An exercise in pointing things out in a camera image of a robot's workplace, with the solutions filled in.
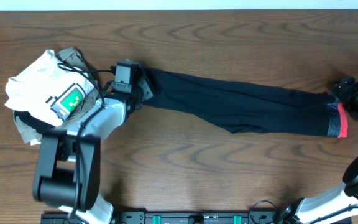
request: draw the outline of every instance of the wood grain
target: wood grain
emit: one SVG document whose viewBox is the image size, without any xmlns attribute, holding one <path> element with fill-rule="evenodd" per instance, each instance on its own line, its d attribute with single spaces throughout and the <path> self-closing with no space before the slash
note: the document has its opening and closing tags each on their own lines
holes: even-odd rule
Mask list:
<svg viewBox="0 0 358 224">
<path fill-rule="evenodd" d="M 0 223 L 37 223 L 50 209 L 32 199 L 39 148 L 23 145 L 4 106 L 5 84 L 45 49 L 67 47 L 99 69 L 130 58 L 318 93 L 344 75 L 358 79 L 358 11 L 0 12 Z M 340 183 L 358 155 L 358 123 L 349 122 L 346 139 L 229 134 L 190 114 L 145 106 L 102 153 L 101 192 L 116 205 L 247 210 Z"/>
</svg>

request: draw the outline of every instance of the green strip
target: green strip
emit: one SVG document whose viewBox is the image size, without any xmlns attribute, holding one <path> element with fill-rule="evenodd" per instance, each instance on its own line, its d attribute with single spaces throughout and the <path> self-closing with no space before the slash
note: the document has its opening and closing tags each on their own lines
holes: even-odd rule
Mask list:
<svg viewBox="0 0 358 224">
<path fill-rule="evenodd" d="M 153 216 L 153 224 L 161 224 L 161 216 L 160 215 Z"/>
<path fill-rule="evenodd" d="M 234 215 L 233 216 L 233 224 L 241 224 L 241 216 L 240 215 Z"/>
</svg>

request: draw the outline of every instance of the black wire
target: black wire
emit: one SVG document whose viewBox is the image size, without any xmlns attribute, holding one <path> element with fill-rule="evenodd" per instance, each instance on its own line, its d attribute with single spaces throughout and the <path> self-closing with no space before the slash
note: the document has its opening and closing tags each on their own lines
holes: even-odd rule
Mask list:
<svg viewBox="0 0 358 224">
<path fill-rule="evenodd" d="M 312 221 L 312 222 L 309 223 L 309 224 L 315 224 L 315 223 L 318 223 L 318 222 L 327 220 L 327 219 L 329 219 L 329 218 L 335 217 L 335 216 L 340 215 L 340 214 L 342 214 L 342 213 L 350 212 L 350 211 L 353 210 L 353 209 L 358 209 L 358 205 L 349 205 L 348 207 L 346 207 L 346 208 L 344 208 L 344 209 L 342 209 L 342 210 L 339 210 L 339 211 L 337 211 L 337 212 L 331 213 L 331 214 L 329 214 L 329 215 L 326 215 L 326 216 L 324 216 L 323 218 L 318 217 L 318 219 Z"/>
<path fill-rule="evenodd" d="M 252 220 L 255 224 L 259 224 L 259 223 L 255 222 L 254 216 L 251 215 L 251 211 L 252 211 L 252 209 L 254 209 L 254 208 L 255 208 L 258 204 L 260 204 L 260 203 L 269 203 L 269 204 L 273 205 L 273 207 L 276 209 L 276 212 L 278 211 L 277 207 L 276 207 L 271 201 L 268 201 L 268 200 L 260 200 L 260 201 L 258 201 L 257 203 L 255 203 L 255 204 L 248 210 L 248 223 L 250 223 L 249 218 L 251 218 L 251 220 Z M 266 224 L 272 224 L 272 223 L 274 223 L 274 217 L 272 218 L 272 221 L 271 221 L 271 222 L 268 222 L 268 223 L 266 223 Z"/>
<path fill-rule="evenodd" d="M 94 112 L 92 113 L 84 122 L 82 122 L 80 124 L 80 128 L 78 129 L 78 133 L 75 139 L 75 157 L 76 157 L 76 161 L 75 161 L 75 172 L 76 172 L 76 184 L 75 184 L 75 199 L 74 199 L 74 206 L 73 206 L 73 210 L 70 213 L 70 218 L 75 218 L 75 213 L 78 210 L 78 204 L 79 204 L 79 200 L 80 200 L 80 156 L 81 156 L 81 146 L 80 146 L 80 141 L 81 141 L 81 134 L 83 132 L 83 130 L 85 129 L 86 124 L 95 116 L 97 115 L 103 108 L 104 108 L 104 96 L 101 92 L 101 90 L 99 89 L 99 87 L 97 86 L 97 84 L 95 84 L 95 82 L 90 79 L 90 77 L 86 76 L 84 73 L 93 73 L 93 72 L 112 72 L 109 70 L 95 70 L 95 71 L 81 71 L 78 70 L 70 65 L 66 65 L 64 63 L 58 63 L 58 68 L 68 71 L 68 72 L 76 72 L 79 73 L 81 76 L 83 76 L 85 79 L 87 79 L 93 86 L 95 89 L 97 89 L 99 96 L 101 98 L 101 106 Z"/>
</svg>

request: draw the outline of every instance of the white cloth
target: white cloth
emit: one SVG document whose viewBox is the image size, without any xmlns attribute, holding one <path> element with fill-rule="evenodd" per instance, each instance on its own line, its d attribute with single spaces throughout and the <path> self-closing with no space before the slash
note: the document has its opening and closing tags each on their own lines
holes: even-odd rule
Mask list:
<svg viewBox="0 0 358 224">
<path fill-rule="evenodd" d="M 79 73 L 58 68 L 60 62 L 53 50 L 46 50 L 18 76 L 9 78 L 5 88 L 9 99 L 5 106 L 28 111 L 51 125 L 62 125 L 94 87 Z"/>
</svg>

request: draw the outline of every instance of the black cable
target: black cable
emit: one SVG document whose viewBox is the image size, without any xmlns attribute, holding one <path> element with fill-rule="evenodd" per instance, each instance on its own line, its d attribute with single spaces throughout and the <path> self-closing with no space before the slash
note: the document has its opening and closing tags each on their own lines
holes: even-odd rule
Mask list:
<svg viewBox="0 0 358 224">
<path fill-rule="evenodd" d="M 258 204 L 260 204 L 260 203 L 269 203 L 269 204 L 273 205 L 273 207 L 276 209 L 276 212 L 278 211 L 277 207 L 276 207 L 271 201 L 268 201 L 268 200 L 260 200 L 260 201 L 258 201 L 257 203 L 255 203 L 255 204 L 248 210 L 248 223 L 250 223 L 249 218 L 251 218 L 251 220 L 254 222 L 254 224 L 259 224 L 259 223 L 255 222 L 254 216 L 251 215 L 251 211 L 252 211 L 252 209 L 254 209 L 254 208 L 255 208 Z M 268 222 L 268 223 L 266 223 L 266 224 L 272 224 L 272 223 L 274 223 L 274 217 L 272 218 L 272 221 L 271 221 L 271 222 Z"/>
<path fill-rule="evenodd" d="M 350 212 L 350 211 L 353 210 L 353 209 L 358 209 L 358 205 L 349 205 L 348 207 L 346 207 L 346 208 L 344 208 L 344 209 L 342 209 L 342 210 L 339 210 L 339 211 L 337 211 L 337 212 L 331 213 L 331 214 L 329 214 L 329 215 L 326 215 L 326 216 L 324 216 L 323 218 L 318 217 L 318 219 L 312 221 L 312 222 L 309 223 L 309 224 L 315 224 L 315 223 L 318 223 L 318 222 L 327 220 L 327 219 L 329 219 L 329 218 L 335 217 L 335 216 L 340 215 L 340 214 L 342 214 L 342 213 Z"/>
<path fill-rule="evenodd" d="M 84 73 L 93 73 L 93 72 L 112 72 L 109 70 L 95 70 L 95 71 L 81 71 L 78 70 L 70 65 L 64 64 L 64 63 L 58 63 L 58 68 L 68 71 L 68 72 L 76 72 L 79 73 L 81 76 L 83 76 L 85 79 L 87 79 L 93 86 L 95 89 L 97 89 L 99 96 L 101 98 L 101 106 L 94 112 L 92 113 L 84 122 L 82 122 L 80 124 L 80 128 L 78 129 L 78 133 L 75 139 L 75 157 L 76 157 L 76 161 L 75 161 L 75 172 L 76 172 L 76 184 L 75 184 L 75 199 L 74 199 L 74 206 L 73 206 L 73 210 L 70 213 L 70 218 L 75 218 L 75 213 L 78 209 L 78 204 L 79 204 L 79 200 L 80 200 L 80 156 L 81 156 L 81 146 L 80 146 L 80 141 L 81 141 L 81 134 L 83 132 L 83 130 L 85 129 L 86 124 L 95 116 L 97 115 L 103 108 L 104 108 L 104 96 L 101 92 L 101 90 L 99 89 L 99 87 L 97 86 L 97 84 L 95 84 L 95 82 L 90 79 L 90 77 L 86 76 Z"/>
</svg>

